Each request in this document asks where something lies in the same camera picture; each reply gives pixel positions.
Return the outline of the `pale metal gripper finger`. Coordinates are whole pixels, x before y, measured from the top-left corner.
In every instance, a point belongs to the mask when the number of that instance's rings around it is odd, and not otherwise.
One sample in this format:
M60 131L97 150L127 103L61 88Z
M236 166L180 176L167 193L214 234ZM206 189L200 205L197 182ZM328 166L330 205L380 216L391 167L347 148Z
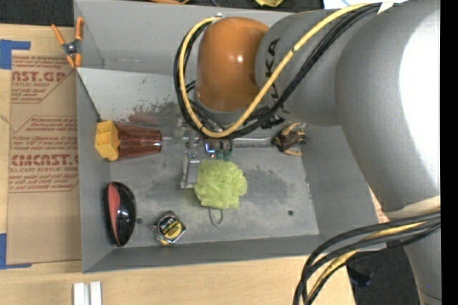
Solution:
M183 158L182 178L180 180L181 189L191 189L198 179L198 169L200 157L196 150L188 150Z

